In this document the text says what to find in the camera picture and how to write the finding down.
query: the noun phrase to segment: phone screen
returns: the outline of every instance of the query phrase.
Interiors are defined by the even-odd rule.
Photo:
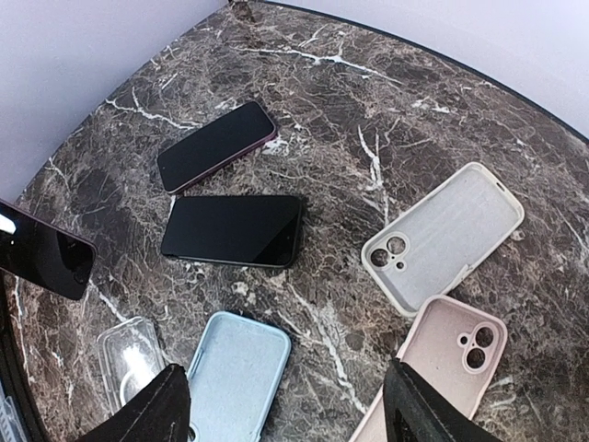
[[[283,268],[295,259],[302,208],[293,196],[180,198],[161,251],[195,261]]]
[[[276,135],[264,109],[251,101],[177,142],[157,158],[166,192],[179,192]]]
[[[0,268],[70,299],[81,299],[94,248],[0,202]]]

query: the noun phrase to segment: smartphone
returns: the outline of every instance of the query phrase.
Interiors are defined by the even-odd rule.
[[[73,300],[84,295],[94,246],[0,201],[0,268]]]
[[[162,240],[165,256],[200,262],[288,267],[303,203],[294,196],[193,196],[174,204]]]
[[[174,144],[157,158],[168,193],[177,193],[276,136],[264,109],[250,101]]]

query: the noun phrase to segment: dark marble surface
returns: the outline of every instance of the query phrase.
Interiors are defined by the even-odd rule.
[[[173,199],[156,156],[257,99],[280,137],[187,194],[292,193],[308,211],[288,271],[167,260]],[[481,78],[324,17],[226,7],[170,44],[87,118],[18,204],[93,240],[81,302],[8,279],[17,338],[55,440],[107,418],[97,336],[143,315],[187,365],[219,309],[276,324],[292,356],[266,441],[345,441],[409,324],[360,263],[387,222],[469,161],[498,174],[524,224],[452,293],[502,318],[509,343],[475,421],[506,441],[589,433],[589,148]]]

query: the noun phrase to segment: phone case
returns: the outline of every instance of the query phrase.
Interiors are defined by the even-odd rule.
[[[466,278],[524,220],[524,207],[479,163],[469,163],[362,249],[362,263],[403,316]]]
[[[139,316],[100,334],[98,349],[100,371],[112,414],[166,367],[154,324]]]
[[[437,296],[423,304],[397,358],[472,419],[506,344],[507,328],[501,320],[451,297]],[[350,442],[387,442],[382,389]]]
[[[387,442],[387,424],[385,422],[385,404],[382,387],[370,404],[362,422],[350,437],[350,442]]]
[[[258,441],[290,350],[279,329],[224,311],[213,314],[187,375],[192,440]]]

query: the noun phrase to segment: pink phone case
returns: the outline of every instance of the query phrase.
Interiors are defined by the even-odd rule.
[[[438,296],[423,304],[397,358],[472,419],[506,344],[507,329],[501,320]],[[350,442],[387,442],[382,389]]]

